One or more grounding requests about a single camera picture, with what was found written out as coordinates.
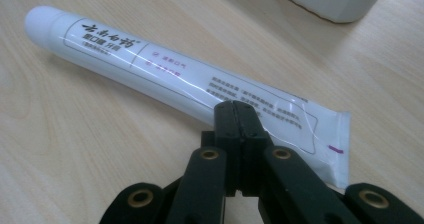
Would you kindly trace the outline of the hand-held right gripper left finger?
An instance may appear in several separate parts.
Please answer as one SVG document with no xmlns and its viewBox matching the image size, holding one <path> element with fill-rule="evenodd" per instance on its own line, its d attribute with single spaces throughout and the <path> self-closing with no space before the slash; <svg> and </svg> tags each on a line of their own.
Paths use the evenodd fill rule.
<svg viewBox="0 0 424 224">
<path fill-rule="evenodd" d="M 227 156 L 226 164 L 226 195 L 234 197 L 240 179 L 240 141 L 241 135 L 237 126 L 235 103 L 225 101 L 214 108 L 214 130 L 203 131 L 202 147 L 216 147 L 223 150 Z"/>
</svg>

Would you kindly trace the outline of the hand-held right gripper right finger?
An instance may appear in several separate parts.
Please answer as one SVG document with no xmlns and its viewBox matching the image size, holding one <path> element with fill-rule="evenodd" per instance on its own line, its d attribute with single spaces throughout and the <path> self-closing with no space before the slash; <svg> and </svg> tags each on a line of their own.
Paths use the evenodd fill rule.
<svg viewBox="0 0 424 224">
<path fill-rule="evenodd" d="M 270 136 L 251 105 L 236 101 L 234 106 L 241 136 L 238 189 L 243 196 L 254 197 L 261 192 L 263 153 L 271 145 Z"/>
</svg>

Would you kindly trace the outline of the white toothpaste tube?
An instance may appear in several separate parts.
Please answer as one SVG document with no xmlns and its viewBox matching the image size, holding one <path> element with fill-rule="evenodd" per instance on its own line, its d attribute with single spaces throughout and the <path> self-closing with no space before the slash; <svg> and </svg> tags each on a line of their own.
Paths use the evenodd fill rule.
<svg viewBox="0 0 424 224">
<path fill-rule="evenodd" d="M 30 40 L 51 53 L 126 85 L 204 123 L 223 101 L 254 107 L 277 145 L 295 149 L 325 182 L 349 183 L 350 116 L 101 22 L 50 7 L 26 15 Z"/>
</svg>

